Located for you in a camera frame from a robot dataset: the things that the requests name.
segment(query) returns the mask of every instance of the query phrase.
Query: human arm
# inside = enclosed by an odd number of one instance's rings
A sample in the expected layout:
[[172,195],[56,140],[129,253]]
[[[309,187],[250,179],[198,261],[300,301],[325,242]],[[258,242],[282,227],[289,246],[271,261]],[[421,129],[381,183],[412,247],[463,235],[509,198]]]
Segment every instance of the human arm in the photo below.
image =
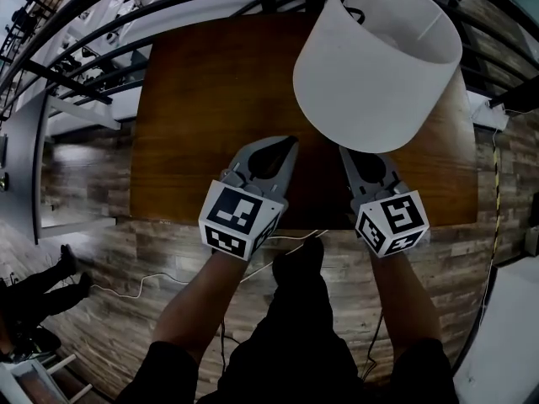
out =
[[458,403],[440,319],[408,259],[371,253],[371,264],[395,358],[390,401]]
[[135,379],[117,403],[193,402],[198,365],[248,263],[216,252],[165,307]]
[[402,252],[386,258],[370,254],[395,360],[421,340],[440,341],[436,308],[406,256]]
[[247,262],[224,252],[213,254],[165,307],[153,332],[153,342],[181,347],[199,364],[247,266]]

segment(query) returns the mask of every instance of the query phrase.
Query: lamp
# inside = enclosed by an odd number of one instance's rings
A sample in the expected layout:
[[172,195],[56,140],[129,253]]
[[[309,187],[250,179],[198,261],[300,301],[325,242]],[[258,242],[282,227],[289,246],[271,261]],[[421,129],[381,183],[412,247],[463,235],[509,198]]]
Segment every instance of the lamp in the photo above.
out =
[[330,140],[389,152],[418,132],[461,55],[432,0],[328,0],[296,61],[294,91]]

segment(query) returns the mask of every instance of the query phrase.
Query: black sleeve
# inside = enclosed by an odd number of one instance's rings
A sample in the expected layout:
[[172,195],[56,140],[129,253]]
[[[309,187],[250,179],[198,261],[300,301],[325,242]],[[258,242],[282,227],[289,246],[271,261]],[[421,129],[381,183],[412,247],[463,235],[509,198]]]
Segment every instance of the black sleeve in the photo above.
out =
[[195,360],[182,348],[171,343],[153,343],[135,379],[116,402],[191,404],[195,400],[198,371]]
[[391,401],[458,404],[449,360],[438,340],[425,339],[404,352],[391,376]]

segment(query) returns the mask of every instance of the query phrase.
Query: black pants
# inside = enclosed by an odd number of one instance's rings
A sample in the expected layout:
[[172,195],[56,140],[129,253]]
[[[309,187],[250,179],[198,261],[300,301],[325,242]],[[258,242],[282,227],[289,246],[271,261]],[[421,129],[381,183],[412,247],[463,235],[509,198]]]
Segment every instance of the black pants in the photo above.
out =
[[48,316],[62,313],[78,304],[84,294],[77,284],[46,293],[66,278],[62,268],[56,265],[8,287],[5,290],[3,310],[10,333],[24,335],[35,329]]
[[[328,289],[320,275],[279,286],[266,318],[232,353],[218,391],[199,402],[256,401],[261,394],[262,401],[286,396],[357,402],[363,385],[345,341],[333,330],[333,321]],[[298,390],[305,384],[312,387]]]

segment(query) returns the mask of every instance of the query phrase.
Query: fiducial marker cube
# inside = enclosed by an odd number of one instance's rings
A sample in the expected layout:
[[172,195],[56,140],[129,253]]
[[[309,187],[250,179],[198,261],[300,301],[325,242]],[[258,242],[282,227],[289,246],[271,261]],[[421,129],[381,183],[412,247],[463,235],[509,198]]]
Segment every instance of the fiducial marker cube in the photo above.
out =
[[355,229],[380,258],[413,247],[429,229],[417,191],[360,207]]
[[283,204],[212,181],[199,216],[202,242],[249,260],[274,232]]

